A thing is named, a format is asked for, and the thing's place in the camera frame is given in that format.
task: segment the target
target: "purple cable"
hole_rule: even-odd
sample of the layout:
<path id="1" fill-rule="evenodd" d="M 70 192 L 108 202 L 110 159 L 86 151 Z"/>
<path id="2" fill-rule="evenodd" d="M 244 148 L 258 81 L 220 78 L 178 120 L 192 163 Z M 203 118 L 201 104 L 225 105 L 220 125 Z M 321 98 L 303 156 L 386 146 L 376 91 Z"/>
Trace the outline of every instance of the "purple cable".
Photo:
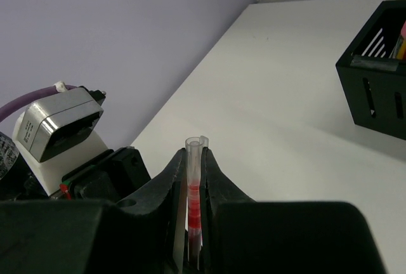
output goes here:
<path id="1" fill-rule="evenodd" d="M 76 88 L 75 86 L 71 85 L 65 85 L 65 87 L 68 90 Z M 39 100 L 40 98 L 45 98 L 47 96 L 55 95 L 57 93 L 58 91 L 56 90 L 56 87 L 51 86 L 27 93 L 26 95 L 16 98 L 15 100 L 5 104 L 3 107 L 0 108 L 0 122 L 5 120 L 17 110 L 30 105 L 33 101 Z"/>

